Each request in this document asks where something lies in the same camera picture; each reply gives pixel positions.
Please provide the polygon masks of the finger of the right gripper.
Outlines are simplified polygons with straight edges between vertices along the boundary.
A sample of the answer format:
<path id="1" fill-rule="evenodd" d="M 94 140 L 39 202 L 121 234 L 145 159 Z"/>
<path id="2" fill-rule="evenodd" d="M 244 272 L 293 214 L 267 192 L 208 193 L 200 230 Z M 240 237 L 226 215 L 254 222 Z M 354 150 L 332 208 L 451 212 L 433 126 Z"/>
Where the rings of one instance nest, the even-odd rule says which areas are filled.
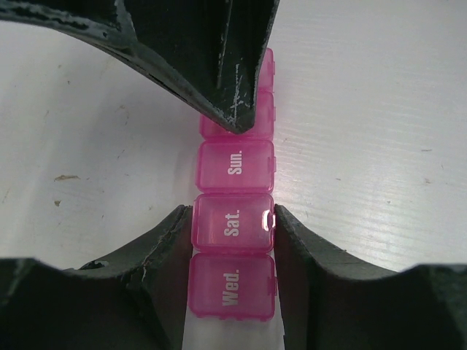
<path id="1" fill-rule="evenodd" d="M 3 1 L 1 19 L 94 46 L 242 134 L 255 124 L 278 7 L 277 1 Z"/>

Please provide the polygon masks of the pink weekly pill organizer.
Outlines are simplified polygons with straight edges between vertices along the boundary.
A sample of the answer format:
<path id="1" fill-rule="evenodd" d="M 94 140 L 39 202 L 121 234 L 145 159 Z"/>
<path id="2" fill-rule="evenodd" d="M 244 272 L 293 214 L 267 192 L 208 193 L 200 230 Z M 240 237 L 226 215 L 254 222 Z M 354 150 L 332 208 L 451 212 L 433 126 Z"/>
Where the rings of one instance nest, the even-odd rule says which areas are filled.
<path id="1" fill-rule="evenodd" d="M 191 242 L 188 305 L 199 317 L 267 321 L 275 312 L 277 279 L 271 251 L 275 62 L 260 70 L 255 124 L 236 135 L 201 117 Z"/>

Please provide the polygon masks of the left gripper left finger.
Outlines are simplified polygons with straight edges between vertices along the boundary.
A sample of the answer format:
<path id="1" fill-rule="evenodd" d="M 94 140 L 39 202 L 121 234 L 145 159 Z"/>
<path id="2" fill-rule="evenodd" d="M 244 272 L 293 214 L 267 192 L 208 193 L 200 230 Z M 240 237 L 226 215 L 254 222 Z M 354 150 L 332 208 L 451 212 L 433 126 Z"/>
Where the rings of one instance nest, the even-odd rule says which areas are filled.
<path id="1" fill-rule="evenodd" d="M 3 349 L 181 349 L 192 209 L 78 269 L 1 260 Z"/>

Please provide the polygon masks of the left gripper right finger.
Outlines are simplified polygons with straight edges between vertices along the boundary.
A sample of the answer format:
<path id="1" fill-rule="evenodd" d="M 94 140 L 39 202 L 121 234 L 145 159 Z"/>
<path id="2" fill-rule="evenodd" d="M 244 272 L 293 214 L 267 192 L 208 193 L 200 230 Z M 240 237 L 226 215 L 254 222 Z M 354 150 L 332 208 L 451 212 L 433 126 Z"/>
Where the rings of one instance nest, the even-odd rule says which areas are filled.
<path id="1" fill-rule="evenodd" d="M 395 272 L 275 208 L 274 257 L 286 349 L 464 349 L 466 266 Z"/>

